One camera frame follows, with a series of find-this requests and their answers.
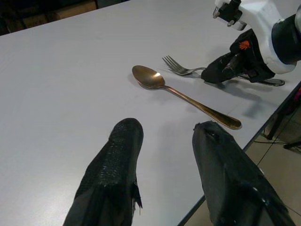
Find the table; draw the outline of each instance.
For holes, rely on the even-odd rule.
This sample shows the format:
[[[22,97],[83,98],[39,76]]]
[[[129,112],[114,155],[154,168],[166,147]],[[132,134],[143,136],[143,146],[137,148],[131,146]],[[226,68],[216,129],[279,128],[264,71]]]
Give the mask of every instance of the table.
[[[277,0],[284,17],[299,0]],[[131,0],[0,37],[0,225],[62,225],[84,171],[113,126],[135,117],[144,142],[137,179],[143,209],[134,226],[177,225],[203,196],[191,139],[211,118],[163,91],[149,91],[131,68],[159,71],[166,83],[239,118],[244,148],[301,81],[279,88],[231,80],[217,89],[168,72],[169,54],[206,66],[239,35],[212,19],[213,0]]]

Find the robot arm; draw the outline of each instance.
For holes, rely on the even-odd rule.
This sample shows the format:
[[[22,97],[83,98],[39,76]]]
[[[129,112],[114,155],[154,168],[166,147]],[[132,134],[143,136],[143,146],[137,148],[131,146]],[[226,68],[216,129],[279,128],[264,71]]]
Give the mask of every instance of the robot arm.
[[[272,0],[216,0],[214,18],[228,27],[251,30],[242,33],[231,45],[232,58],[211,63],[202,78],[219,83],[246,74],[251,82],[291,72],[301,60],[301,7],[296,15],[283,19]],[[216,71],[217,65],[222,68]]]

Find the floor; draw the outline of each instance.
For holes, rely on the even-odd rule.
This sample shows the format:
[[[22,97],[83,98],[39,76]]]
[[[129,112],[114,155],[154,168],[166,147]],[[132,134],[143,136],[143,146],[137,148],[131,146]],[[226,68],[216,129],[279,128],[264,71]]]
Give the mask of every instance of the floor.
[[[271,125],[265,129],[268,134]],[[301,140],[301,107],[286,116],[272,141],[263,133],[259,142],[286,142]],[[283,144],[253,143],[246,154],[263,171],[279,197],[285,203],[297,226],[301,226],[301,149],[286,150]],[[185,226],[213,226],[206,202],[189,219]]]

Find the spoon handle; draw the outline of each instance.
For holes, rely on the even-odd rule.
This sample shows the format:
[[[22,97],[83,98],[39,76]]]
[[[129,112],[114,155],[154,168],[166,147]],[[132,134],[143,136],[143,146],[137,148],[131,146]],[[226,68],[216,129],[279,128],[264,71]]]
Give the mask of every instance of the spoon handle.
[[[198,108],[199,110],[205,112],[215,120],[219,121],[221,124],[225,125],[226,127],[230,129],[240,129],[241,128],[241,122],[238,119],[232,118],[230,116],[227,116],[225,114],[222,114],[220,112],[217,112],[201,103],[198,101],[191,99],[190,97],[186,96],[185,94],[177,91],[176,89],[170,87],[170,86],[164,86],[166,90],[169,90],[170,92],[174,93],[178,97],[186,100],[188,103],[191,103],[193,106]]]

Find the gold spoon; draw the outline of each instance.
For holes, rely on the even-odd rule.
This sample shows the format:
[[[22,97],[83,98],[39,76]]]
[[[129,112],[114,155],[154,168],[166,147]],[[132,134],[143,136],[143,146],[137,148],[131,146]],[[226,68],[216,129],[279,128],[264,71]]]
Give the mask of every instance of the gold spoon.
[[[165,85],[165,81],[160,73],[141,65],[136,65],[132,69],[133,75],[135,79],[144,87],[149,89],[165,89],[177,95],[178,97],[186,100],[188,103],[191,103],[193,106],[198,108],[199,110],[205,112],[215,120],[219,121],[221,124],[225,125],[230,129],[240,129],[241,122],[235,118],[217,112],[205,105],[202,105],[198,101],[191,99],[185,94],[175,90],[170,86]]]

